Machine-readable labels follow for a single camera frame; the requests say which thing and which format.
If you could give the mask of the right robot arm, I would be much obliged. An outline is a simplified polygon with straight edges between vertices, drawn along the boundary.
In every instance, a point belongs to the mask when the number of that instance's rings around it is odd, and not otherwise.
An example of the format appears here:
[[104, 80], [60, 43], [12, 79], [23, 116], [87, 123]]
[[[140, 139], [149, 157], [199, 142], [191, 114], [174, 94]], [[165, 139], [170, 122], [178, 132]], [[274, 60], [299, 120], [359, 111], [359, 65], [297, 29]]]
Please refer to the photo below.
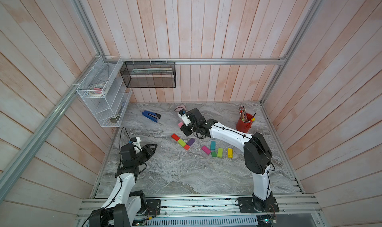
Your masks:
[[181, 108], [178, 116], [183, 122], [181, 131], [186, 136], [193, 134], [199, 139], [219, 139], [244, 153], [245, 165], [253, 176], [253, 202], [265, 208], [272, 198], [269, 172], [273, 167], [273, 154], [262, 134], [248, 134], [226, 127], [214, 119], [206, 120], [197, 108], [190, 111]]

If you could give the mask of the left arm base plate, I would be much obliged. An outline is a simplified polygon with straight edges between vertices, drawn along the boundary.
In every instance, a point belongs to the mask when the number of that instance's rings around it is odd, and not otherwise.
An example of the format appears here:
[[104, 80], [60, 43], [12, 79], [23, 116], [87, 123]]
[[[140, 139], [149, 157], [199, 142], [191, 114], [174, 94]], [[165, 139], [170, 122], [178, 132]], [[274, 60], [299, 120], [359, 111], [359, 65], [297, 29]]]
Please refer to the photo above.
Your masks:
[[156, 217], [161, 212], [161, 200], [149, 199], [145, 202], [140, 200], [140, 209], [137, 212], [138, 216]]

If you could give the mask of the long red block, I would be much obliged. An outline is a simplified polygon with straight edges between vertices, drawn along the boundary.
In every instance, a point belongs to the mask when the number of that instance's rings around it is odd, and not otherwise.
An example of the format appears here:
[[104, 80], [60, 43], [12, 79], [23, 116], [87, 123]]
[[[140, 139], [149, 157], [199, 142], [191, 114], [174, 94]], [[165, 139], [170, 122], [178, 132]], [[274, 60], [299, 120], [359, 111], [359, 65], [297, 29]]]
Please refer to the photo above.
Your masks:
[[172, 134], [172, 138], [173, 138], [175, 141], [180, 140], [180, 138], [179, 138], [176, 134]]

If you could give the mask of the purple block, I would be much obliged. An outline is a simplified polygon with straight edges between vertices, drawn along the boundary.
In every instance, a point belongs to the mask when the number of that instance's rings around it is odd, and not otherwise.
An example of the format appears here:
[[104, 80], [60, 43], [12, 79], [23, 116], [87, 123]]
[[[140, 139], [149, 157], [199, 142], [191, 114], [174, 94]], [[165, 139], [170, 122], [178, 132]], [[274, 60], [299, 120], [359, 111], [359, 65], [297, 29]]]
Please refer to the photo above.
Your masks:
[[191, 138], [191, 139], [187, 142], [187, 145], [188, 145], [188, 146], [192, 146], [194, 143], [195, 143], [195, 139], [194, 139], [194, 138]]

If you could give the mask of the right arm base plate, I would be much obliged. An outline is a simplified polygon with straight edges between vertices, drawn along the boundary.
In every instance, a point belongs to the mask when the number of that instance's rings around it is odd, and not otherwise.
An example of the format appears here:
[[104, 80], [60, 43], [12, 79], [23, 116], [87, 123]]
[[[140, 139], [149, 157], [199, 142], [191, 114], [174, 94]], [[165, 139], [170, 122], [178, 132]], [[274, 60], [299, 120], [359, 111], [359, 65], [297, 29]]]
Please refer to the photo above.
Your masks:
[[276, 198], [270, 196], [265, 201], [257, 197], [242, 197], [235, 201], [240, 213], [278, 213], [280, 211]]

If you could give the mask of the light green block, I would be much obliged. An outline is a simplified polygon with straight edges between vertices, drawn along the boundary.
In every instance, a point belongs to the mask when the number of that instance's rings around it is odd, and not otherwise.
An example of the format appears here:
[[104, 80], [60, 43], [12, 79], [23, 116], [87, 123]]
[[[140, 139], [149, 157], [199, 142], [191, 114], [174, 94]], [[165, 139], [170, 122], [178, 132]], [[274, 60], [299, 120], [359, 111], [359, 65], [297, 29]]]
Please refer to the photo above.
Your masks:
[[219, 148], [217, 151], [217, 157], [222, 158], [222, 156], [223, 156], [223, 149]]

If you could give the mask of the lime green block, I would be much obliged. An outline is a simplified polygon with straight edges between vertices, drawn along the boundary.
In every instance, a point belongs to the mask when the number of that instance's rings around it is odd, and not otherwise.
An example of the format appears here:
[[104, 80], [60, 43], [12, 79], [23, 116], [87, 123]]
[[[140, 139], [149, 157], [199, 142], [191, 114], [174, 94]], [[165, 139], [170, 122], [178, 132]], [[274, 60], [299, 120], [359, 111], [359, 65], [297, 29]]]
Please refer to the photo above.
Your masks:
[[182, 147], [185, 147], [187, 145], [182, 139], [178, 140], [178, 144], [180, 144]]

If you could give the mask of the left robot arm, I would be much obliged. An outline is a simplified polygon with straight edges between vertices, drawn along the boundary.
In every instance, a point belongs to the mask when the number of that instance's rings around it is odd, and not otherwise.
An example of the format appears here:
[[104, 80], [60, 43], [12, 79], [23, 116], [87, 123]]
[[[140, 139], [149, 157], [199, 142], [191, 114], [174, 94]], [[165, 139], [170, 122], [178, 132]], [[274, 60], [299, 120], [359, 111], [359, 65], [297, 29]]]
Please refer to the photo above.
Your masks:
[[120, 162], [116, 173], [116, 184], [109, 198], [98, 210], [92, 211], [88, 220], [90, 227], [131, 227], [137, 214], [148, 212], [142, 191], [133, 192], [139, 167], [155, 154], [157, 144], [138, 147], [128, 143], [120, 148]]

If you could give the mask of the teal block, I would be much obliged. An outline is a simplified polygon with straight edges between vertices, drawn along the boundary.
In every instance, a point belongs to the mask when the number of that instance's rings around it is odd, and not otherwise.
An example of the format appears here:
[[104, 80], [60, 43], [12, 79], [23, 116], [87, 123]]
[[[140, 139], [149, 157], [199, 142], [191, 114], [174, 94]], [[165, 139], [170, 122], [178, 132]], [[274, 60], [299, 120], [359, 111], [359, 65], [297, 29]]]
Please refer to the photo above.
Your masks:
[[210, 150], [211, 151], [215, 151], [215, 148], [216, 148], [216, 142], [215, 141], [211, 141], [211, 143], [210, 143]]

